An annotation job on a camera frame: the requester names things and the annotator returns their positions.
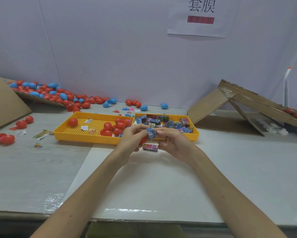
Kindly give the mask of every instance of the plastic egg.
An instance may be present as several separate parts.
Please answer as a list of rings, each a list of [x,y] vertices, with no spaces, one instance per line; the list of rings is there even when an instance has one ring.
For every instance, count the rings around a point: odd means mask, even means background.
[[[148,106],[147,106],[147,105],[143,105],[143,106],[140,108],[141,111],[146,111],[147,109],[148,109]]]
[[[57,85],[57,83],[52,82],[52,83],[48,84],[48,87],[49,88],[56,88],[56,87],[58,87],[58,85]]]
[[[36,90],[37,89],[37,85],[33,82],[29,83],[29,88]]]
[[[61,93],[61,94],[59,95],[59,97],[60,97],[62,100],[68,100],[67,94]]]
[[[12,82],[12,83],[9,84],[9,87],[10,88],[17,88],[17,83]]]
[[[35,91],[30,92],[30,95],[35,96],[35,97],[39,97],[39,93],[35,92]]]
[[[162,103],[160,106],[162,107],[162,109],[168,109],[168,105],[166,103]]]
[[[29,82],[24,82],[24,83],[22,83],[22,86],[23,86],[23,87],[28,87],[29,84],[30,84]]]

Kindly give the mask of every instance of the yellow plastic tray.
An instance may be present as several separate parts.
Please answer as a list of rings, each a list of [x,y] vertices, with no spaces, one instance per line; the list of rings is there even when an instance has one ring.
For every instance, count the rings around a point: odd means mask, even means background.
[[[74,128],[68,125],[68,120],[76,118],[78,119],[78,125]],[[133,125],[133,117],[117,116],[117,115],[105,115],[105,114],[93,114],[84,112],[75,112],[64,123],[58,126],[54,135],[57,140],[78,141],[87,143],[100,143],[100,144],[118,144],[120,138],[101,136],[100,131],[103,129],[103,125],[106,122],[115,124],[115,120],[121,118],[123,120],[130,120],[130,124]],[[91,123],[85,123],[87,119],[93,119]],[[93,128],[96,133],[90,135],[88,131],[81,130],[81,126],[87,125],[88,129]]]
[[[151,114],[151,113],[135,113],[135,118],[139,118],[140,116],[142,115],[164,115],[164,116],[169,116],[169,119],[170,120],[173,120],[174,122],[179,122],[181,118],[186,118],[189,120],[189,124],[192,125],[194,127],[193,131],[192,131],[192,134],[183,134],[185,135],[189,140],[191,141],[196,141],[199,137],[199,132],[198,130],[196,129],[196,127],[194,126],[194,124],[191,122],[190,118],[187,116],[187,115],[169,115],[169,114]]]

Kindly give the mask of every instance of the person's lap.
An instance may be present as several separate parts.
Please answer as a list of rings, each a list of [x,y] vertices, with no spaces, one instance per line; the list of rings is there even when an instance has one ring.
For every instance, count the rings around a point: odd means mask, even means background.
[[[86,238],[186,238],[180,225],[159,223],[93,222]]]

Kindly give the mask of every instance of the white paper sign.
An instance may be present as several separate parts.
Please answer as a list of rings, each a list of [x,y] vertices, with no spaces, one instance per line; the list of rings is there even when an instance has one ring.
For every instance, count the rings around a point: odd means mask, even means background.
[[[178,0],[169,10],[167,33],[228,37],[239,0]]]

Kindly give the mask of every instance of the small white label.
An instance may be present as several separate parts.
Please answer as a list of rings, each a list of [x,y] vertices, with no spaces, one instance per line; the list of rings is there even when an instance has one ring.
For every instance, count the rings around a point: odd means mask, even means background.
[[[87,119],[86,121],[85,121],[85,123],[91,123],[93,121],[93,119]]]
[[[21,135],[25,135],[26,134],[26,130],[22,130],[16,133],[16,136],[21,136]]]

